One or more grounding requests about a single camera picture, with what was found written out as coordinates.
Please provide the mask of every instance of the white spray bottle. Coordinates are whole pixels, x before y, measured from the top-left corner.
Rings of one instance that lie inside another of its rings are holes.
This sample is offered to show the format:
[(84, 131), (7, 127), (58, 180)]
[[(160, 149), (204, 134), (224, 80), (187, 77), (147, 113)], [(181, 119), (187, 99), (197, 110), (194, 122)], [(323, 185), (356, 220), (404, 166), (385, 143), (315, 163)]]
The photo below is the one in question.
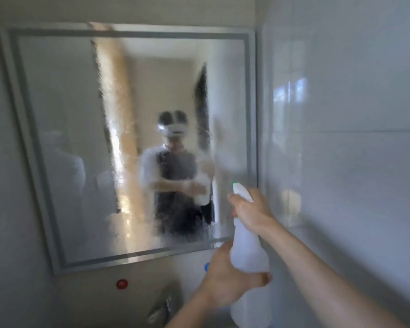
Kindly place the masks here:
[[(248, 190), (240, 183), (233, 184), (233, 191), (253, 202)], [(248, 231), (239, 218), (234, 219), (234, 225), (234, 244), (230, 251), (234, 267), (246, 273), (268, 272), (269, 257), (258, 236)], [(268, 328), (272, 322), (269, 286), (246, 292), (231, 305), (231, 316), (240, 328)]]

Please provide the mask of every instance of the silver mirror frame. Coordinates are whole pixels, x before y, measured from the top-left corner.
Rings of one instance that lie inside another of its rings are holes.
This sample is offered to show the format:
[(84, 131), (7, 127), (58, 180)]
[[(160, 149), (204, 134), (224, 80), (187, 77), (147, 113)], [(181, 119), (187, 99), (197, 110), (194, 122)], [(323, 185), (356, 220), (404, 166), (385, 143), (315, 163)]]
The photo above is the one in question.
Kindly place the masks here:
[(30, 169), (34, 196), (38, 204), (45, 237), (49, 248), (53, 271), (56, 275), (118, 264), (165, 257), (219, 247), (226, 238), (210, 242), (198, 242), (179, 247), (159, 248), (149, 251), (115, 255), (105, 258), (67, 263), (62, 249), (52, 200), (45, 179), (44, 166), (40, 163), (40, 146), (34, 129), (33, 114), (27, 93), (18, 38), (21, 36), (56, 37), (105, 37), (105, 38), (190, 38), (237, 39), (244, 41), (246, 71), (246, 124), (247, 162), (249, 186), (257, 187), (257, 108), (256, 108), (256, 56), (255, 32), (251, 28), (230, 27), (181, 27), (113, 24), (115, 31), (95, 31), (85, 23), (0, 24), (0, 39), (10, 80), (18, 126), (23, 138), (24, 150)]

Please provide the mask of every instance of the faucet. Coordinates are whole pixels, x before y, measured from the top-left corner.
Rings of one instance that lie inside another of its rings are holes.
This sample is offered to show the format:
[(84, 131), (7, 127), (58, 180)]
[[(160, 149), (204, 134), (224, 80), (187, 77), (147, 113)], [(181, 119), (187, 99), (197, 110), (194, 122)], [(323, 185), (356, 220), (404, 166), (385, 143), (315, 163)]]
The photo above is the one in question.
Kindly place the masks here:
[(178, 282), (166, 286), (151, 310), (147, 314), (147, 323), (151, 328), (163, 328), (179, 311), (182, 305), (182, 296)]

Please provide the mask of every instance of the mirror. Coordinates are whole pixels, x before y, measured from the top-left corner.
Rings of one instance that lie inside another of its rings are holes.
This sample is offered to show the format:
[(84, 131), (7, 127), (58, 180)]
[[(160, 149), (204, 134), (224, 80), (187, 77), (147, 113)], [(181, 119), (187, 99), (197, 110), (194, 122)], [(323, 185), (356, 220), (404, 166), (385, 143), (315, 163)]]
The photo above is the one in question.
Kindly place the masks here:
[(218, 246), (256, 185), (250, 30), (2, 30), (57, 273)]

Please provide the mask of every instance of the red button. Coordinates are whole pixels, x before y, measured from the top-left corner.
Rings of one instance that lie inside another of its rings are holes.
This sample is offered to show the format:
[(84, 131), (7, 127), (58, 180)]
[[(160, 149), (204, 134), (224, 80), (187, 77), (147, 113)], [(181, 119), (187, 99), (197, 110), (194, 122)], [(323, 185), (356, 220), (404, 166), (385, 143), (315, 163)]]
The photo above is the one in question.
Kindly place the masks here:
[(126, 289), (128, 287), (128, 281), (126, 281), (125, 279), (120, 279), (117, 281), (116, 286), (119, 290)]

